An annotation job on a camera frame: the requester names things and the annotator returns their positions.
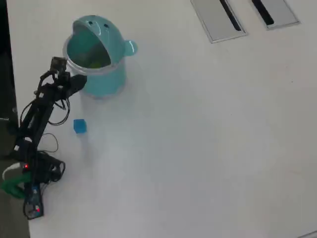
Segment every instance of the robotic arm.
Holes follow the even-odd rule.
[[[15,146],[11,153],[11,157],[24,164],[23,175],[14,181],[5,181],[2,186],[11,190],[11,194],[24,195],[23,212],[29,220],[44,215],[41,184],[59,181],[65,171],[63,161],[37,150],[44,129],[48,123],[60,125],[67,120],[70,111],[69,97],[81,90],[87,82],[87,77],[83,75],[71,77],[70,73],[66,72],[66,63],[67,60],[64,58],[53,57],[50,70],[40,78],[35,91],[36,98],[23,110],[22,115],[30,107],[24,119],[20,120]],[[43,81],[49,76],[52,76],[53,83],[43,85]],[[67,116],[58,123],[49,121],[54,105],[67,109]],[[24,190],[16,184],[21,182],[21,179],[24,181]]]

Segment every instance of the dark floor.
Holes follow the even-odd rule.
[[[12,150],[15,140],[15,137],[8,132],[7,125],[9,121],[17,124],[9,28],[6,4],[3,0],[0,0],[0,33],[0,174],[2,174],[5,168],[15,163],[6,157]],[[29,237],[28,221],[23,216],[22,204],[23,201],[0,190],[1,238]]]

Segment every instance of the black slot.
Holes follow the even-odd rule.
[[[241,27],[239,26],[239,24],[238,24],[236,18],[234,17],[234,15],[232,14],[227,2],[225,0],[219,0],[219,1],[220,1],[221,5],[222,5],[223,9],[226,11],[226,13],[227,13],[227,15],[228,15],[228,17],[229,17],[234,29],[236,29],[237,31],[241,31]]]
[[[261,0],[252,0],[252,2],[254,4],[254,6],[257,8],[259,14],[263,18],[266,25],[267,26],[273,25],[274,20],[271,17],[271,15],[269,14],[269,12],[267,11],[267,9],[265,8],[265,6],[263,5],[262,1]]]

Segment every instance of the bin lid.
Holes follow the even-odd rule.
[[[122,58],[129,54],[127,42],[122,38],[118,28],[109,20],[96,16],[83,16],[73,23],[73,34],[80,31],[91,31],[107,50],[111,64],[118,64]]]

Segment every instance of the table surface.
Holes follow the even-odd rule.
[[[19,113],[80,16],[107,17],[139,46],[121,94],[74,95],[67,123],[47,127],[66,172],[32,238],[317,229],[317,2],[288,0],[302,24],[273,31],[248,0],[231,2],[249,35],[210,44],[189,0],[8,0]],[[81,118],[88,133],[76,136]]]

